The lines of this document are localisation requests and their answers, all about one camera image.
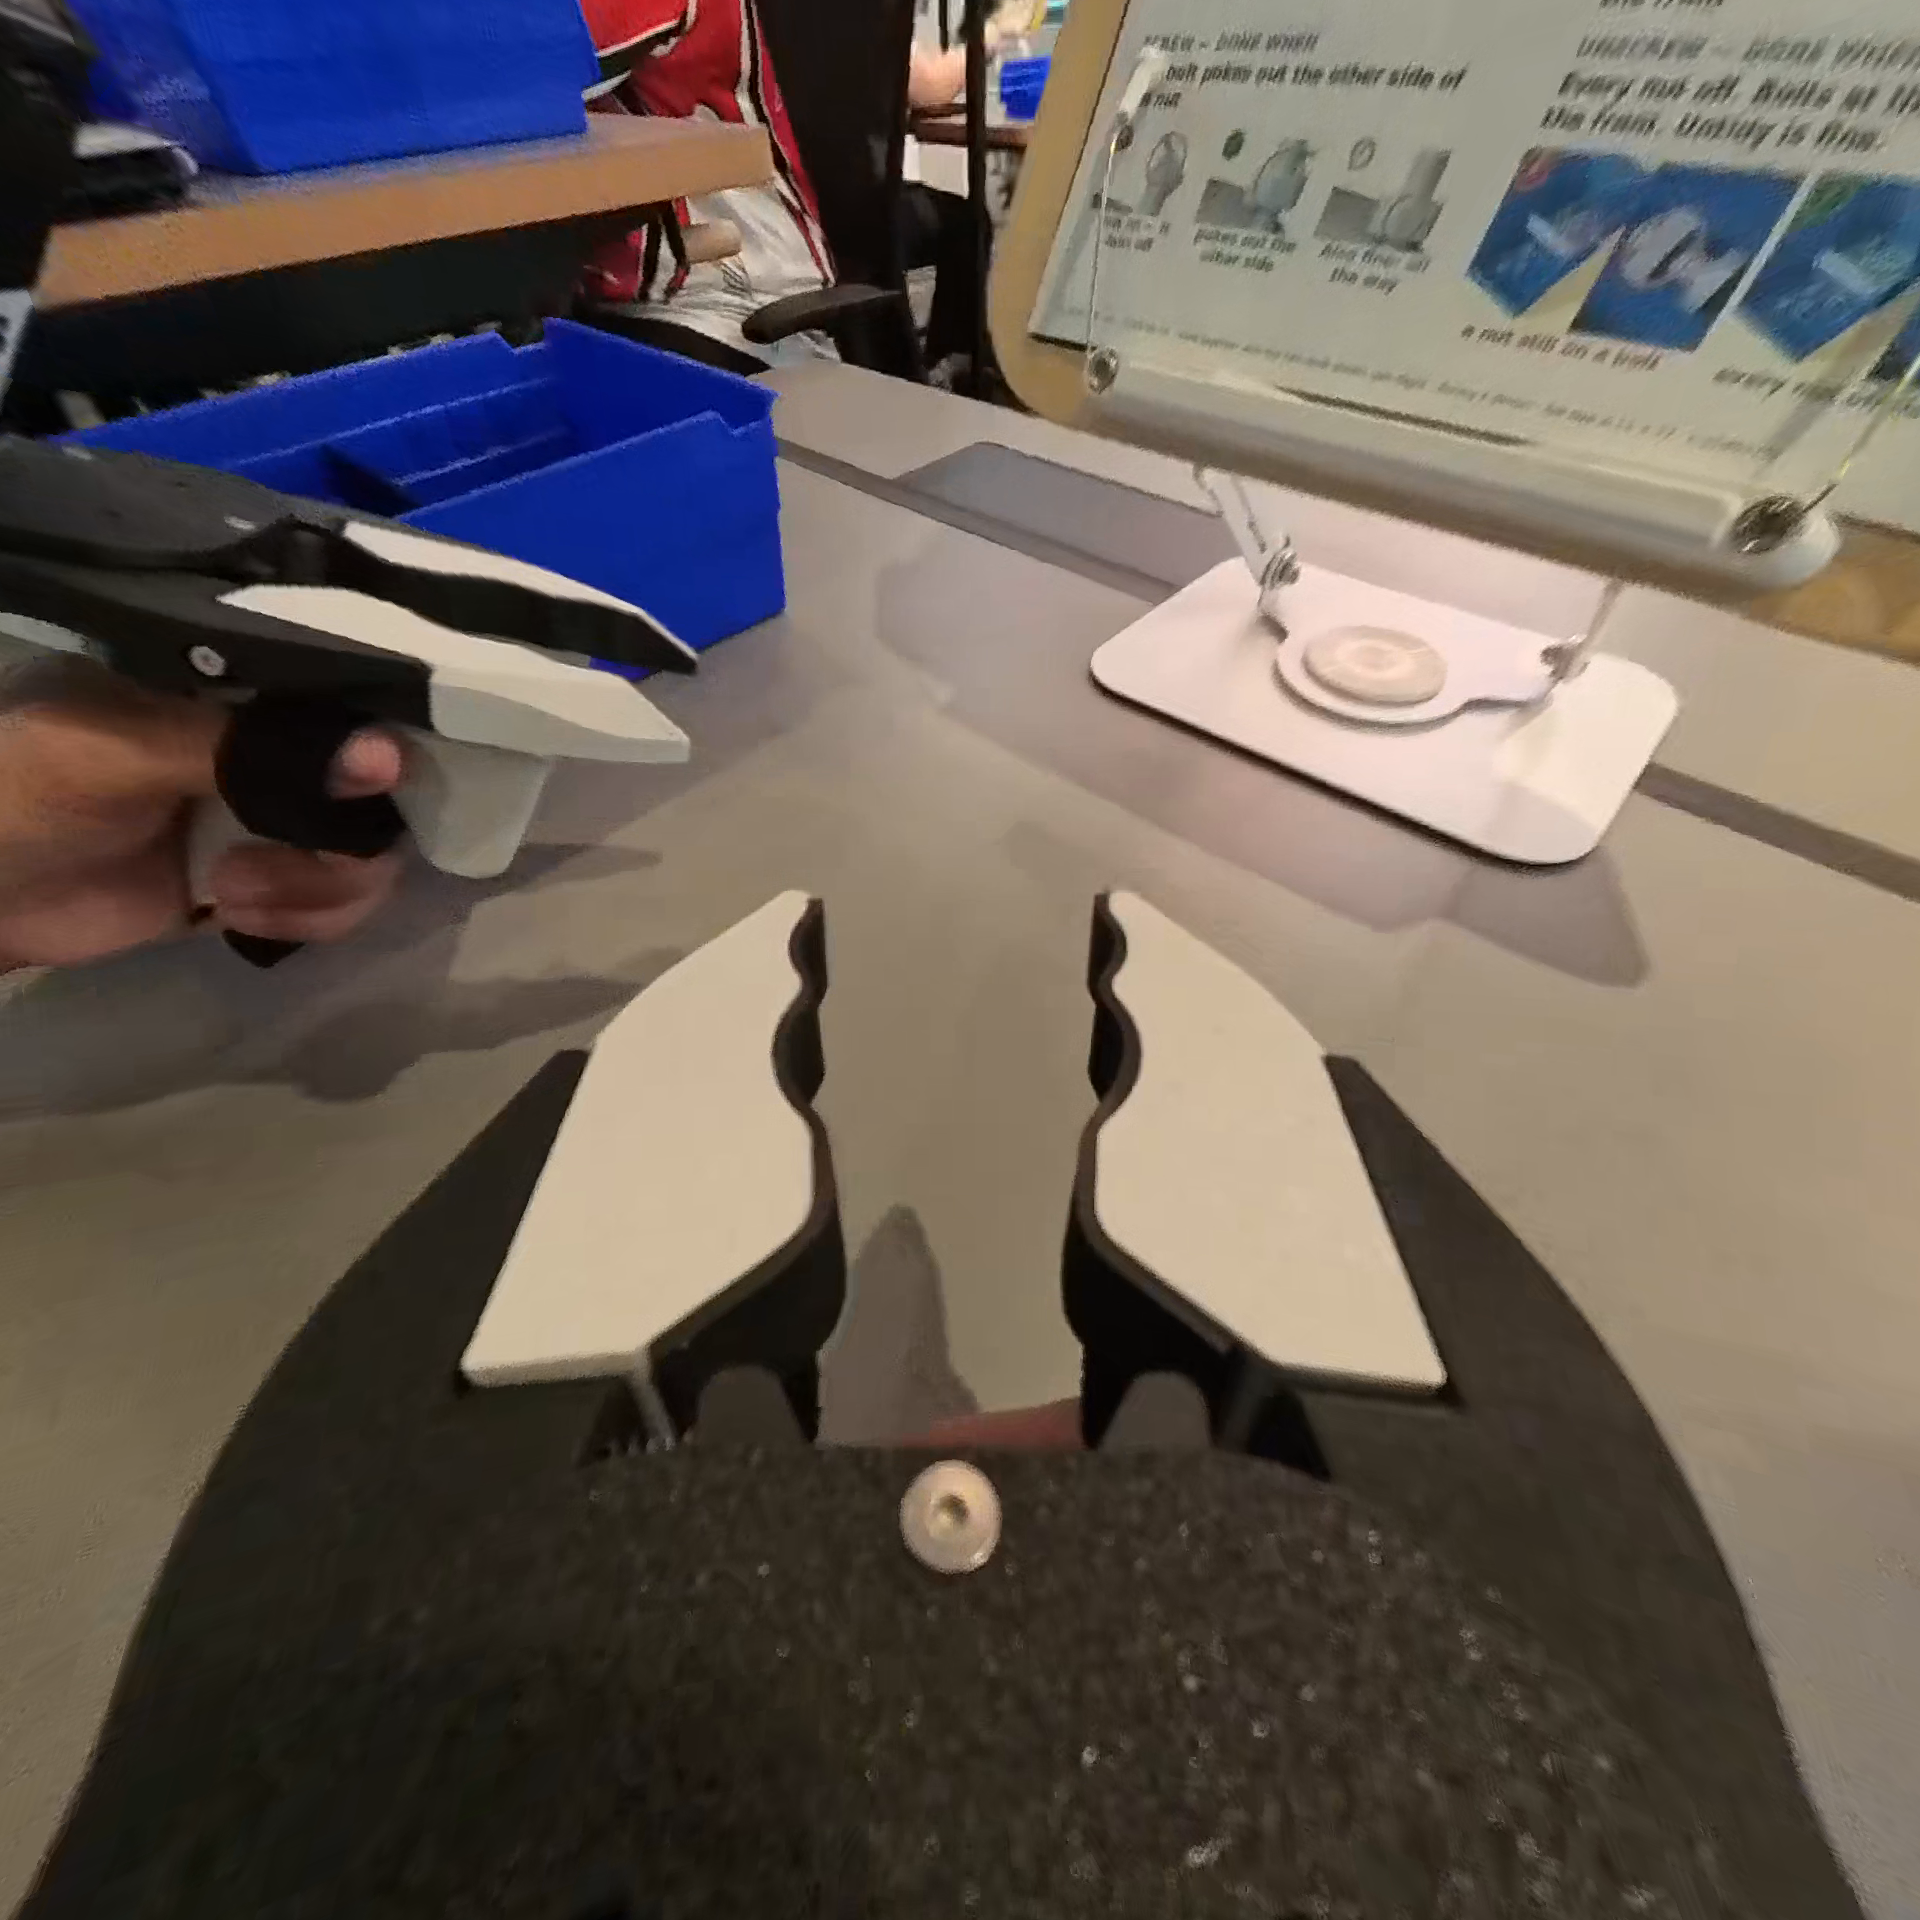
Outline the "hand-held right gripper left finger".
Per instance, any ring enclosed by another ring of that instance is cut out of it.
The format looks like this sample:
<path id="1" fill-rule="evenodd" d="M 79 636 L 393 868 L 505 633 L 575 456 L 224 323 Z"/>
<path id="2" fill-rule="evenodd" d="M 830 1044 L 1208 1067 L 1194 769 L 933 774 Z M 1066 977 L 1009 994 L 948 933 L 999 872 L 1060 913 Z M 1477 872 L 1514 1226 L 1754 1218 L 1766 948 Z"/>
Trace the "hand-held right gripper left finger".
<path id="1" fill-rule="evenodd" d="M 774 897 L 587 1047 L 459 1359 L 473 1386 L 817 1370 L 848 1297 L 821 1092 L 823 903 Z"/>

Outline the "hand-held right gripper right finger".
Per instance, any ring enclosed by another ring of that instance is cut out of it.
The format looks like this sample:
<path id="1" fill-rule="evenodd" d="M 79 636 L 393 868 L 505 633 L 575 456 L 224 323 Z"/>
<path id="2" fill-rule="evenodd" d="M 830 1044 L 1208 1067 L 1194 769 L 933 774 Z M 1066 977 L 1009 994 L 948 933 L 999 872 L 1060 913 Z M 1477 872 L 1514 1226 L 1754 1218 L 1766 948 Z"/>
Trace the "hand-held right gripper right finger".
<path id="1" fill-rule="evenodd" d="M 1444 1359 L 1307 1024 L 1120 889 L 1093 900 L 1086 986 L 1093 1109 L 1068 1208 L 1081 1301 L 1140 1301 L 1285 1382 L 1444 1394 Z"/>

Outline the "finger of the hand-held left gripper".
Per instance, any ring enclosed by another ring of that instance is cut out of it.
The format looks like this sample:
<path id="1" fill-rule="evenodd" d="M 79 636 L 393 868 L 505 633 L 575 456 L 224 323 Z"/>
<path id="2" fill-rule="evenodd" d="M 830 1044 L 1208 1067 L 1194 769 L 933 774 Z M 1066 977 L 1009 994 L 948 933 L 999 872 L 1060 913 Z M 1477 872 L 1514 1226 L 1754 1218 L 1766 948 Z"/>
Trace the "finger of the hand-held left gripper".
<path id="1" fill-rule="evenodd" d="M 693 676 L 697 652 L 654 612 L 550 569 L 396 522 L 341 525 L 341 585 L 454 633 L 606 665 Z"/>
<path id="2" fill-rule="evenodd" d="M 534 646 L 467 636 L 347 588 L 251 587 L 222 596 L 249 612 L 426 674 L 421 730 L 516 757 L 670 765 L 687 736 L 635 685 Z"/>

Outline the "blue plastic bin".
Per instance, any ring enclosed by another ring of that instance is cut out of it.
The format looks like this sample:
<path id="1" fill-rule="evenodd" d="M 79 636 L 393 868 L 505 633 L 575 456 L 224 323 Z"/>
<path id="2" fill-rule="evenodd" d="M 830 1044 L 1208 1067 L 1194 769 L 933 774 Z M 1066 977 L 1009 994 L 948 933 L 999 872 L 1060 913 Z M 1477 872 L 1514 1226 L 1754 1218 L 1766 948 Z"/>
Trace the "blue plastic bin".
<path id="1" fill-rule="evenodd" d="M 73 3 L 107 97 L 201 170 L 269 179 L 578 137 L 575 3 Z"/>
<path id="2" fill-rule="evenodd" d="M 707 649 L 785 607 L 774 392 L 550 321 L 112 421 L 67 444 L 237 474 L 568 577 Z"/>

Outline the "person's left hand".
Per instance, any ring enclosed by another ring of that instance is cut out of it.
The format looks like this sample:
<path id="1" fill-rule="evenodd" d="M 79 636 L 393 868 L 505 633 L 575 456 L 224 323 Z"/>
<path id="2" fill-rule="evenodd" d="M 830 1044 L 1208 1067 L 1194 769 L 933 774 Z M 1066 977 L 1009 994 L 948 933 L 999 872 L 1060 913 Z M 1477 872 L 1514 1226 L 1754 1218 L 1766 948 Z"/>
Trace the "person's left hand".
<path id="1" fill-rule="evenodd" d="M 357 861 L 236 843 L 194 882 L 228 714 L 79 660 L 3 685 L 1 975 L 77 968 L 195 929 L 272 945 L 347 939 L 396 894 L 402 853 Z"/>

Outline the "wooden shelf board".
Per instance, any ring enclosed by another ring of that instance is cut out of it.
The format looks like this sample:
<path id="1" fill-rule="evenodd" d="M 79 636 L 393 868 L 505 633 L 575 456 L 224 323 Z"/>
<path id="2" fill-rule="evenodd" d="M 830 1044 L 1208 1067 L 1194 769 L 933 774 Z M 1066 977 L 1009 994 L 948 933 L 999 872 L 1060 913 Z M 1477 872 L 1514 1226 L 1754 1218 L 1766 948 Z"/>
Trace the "wooden shelf board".
<path id="1" fill-rule="evenodd" d="M 683 179 L 740 167 L 717 144 L 591 115 L 580 137 L 323 173 L 199 176 L 181 205 L 54 231 L 46 315 L 518 229 L 626 233 Z"/>

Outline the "black office chair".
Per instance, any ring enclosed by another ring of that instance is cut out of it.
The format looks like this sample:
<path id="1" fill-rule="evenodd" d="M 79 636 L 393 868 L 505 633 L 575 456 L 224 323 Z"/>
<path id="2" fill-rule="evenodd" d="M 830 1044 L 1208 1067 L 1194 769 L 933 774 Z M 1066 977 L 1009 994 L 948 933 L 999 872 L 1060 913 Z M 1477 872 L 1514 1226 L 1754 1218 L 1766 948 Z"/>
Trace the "black office chair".
<path id="1" fill-rule="evenodd" d="M 910 3 L 759 3 L 758 20 L 827 244 L 827 287 L 770 300 L 740 326 L 749 348 L 803 335 L 839 358 L 928 378 L 899 250 Z"/>

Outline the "white stand base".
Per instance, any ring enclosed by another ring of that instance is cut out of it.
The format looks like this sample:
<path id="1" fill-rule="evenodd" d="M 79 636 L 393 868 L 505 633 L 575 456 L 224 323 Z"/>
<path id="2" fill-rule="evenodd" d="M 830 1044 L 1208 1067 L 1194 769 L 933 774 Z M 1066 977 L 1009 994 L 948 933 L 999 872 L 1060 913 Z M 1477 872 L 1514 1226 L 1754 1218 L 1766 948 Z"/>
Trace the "white stand base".
<path id="1" fill-rule="evenodd" d="M 1233 542 L 1093 687 L 1586 861 L 1680 709 L 1628 583 L 1916 545 L 1916 131 L 1916 5 L 1070 6 L 993 348 Z"/>

